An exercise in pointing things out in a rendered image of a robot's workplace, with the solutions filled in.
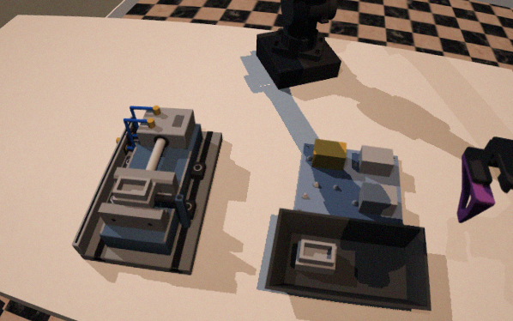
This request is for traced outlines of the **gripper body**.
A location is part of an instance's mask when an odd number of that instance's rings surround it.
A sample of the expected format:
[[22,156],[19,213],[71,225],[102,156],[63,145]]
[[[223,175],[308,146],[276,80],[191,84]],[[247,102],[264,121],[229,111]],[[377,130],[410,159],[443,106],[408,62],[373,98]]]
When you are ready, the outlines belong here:
[[493,181],[489,167],[499,168],[501,190],[513,190],[513,140],[494,136],[485,148],[467,147],[464,151],[468,170],[475,184],[490,185]]

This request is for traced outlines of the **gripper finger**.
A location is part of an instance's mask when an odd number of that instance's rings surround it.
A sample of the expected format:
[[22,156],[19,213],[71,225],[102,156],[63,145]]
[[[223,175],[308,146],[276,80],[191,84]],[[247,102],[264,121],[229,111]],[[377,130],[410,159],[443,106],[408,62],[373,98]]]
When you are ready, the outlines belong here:
[[[470,182],[469,182],[470,180]],[[472,185],[472,186],[471,186]],[[471,186],[471,187],[470,187]],[[468,199],[471,200],[468,204]],[[468,206],[467,206],[468,204]],[[475,184],[470,176],[465,155],[462,155],[462,192],[457,209],[459,223],[463,223],[494,206],[495,200],[490,185]]]

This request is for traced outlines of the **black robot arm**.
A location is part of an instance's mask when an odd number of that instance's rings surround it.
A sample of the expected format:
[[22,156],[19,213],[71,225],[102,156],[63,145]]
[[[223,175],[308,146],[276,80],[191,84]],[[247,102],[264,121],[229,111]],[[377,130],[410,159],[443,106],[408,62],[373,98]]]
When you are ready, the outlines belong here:
[[334,19],[336,10],[337,0],[281,0],[285,26],[277,30],[271,51],[320,61],[325,38],[317,35],[317,22],[329,23],[329,20]]

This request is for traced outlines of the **brass-yellow block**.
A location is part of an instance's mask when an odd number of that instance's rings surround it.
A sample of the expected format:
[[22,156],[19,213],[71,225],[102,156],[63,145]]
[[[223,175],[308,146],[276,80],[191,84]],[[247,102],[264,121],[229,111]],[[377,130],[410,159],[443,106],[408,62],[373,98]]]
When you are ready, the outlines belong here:
[[315,139],[311,166],[343,171],[346,155],[346,142]]

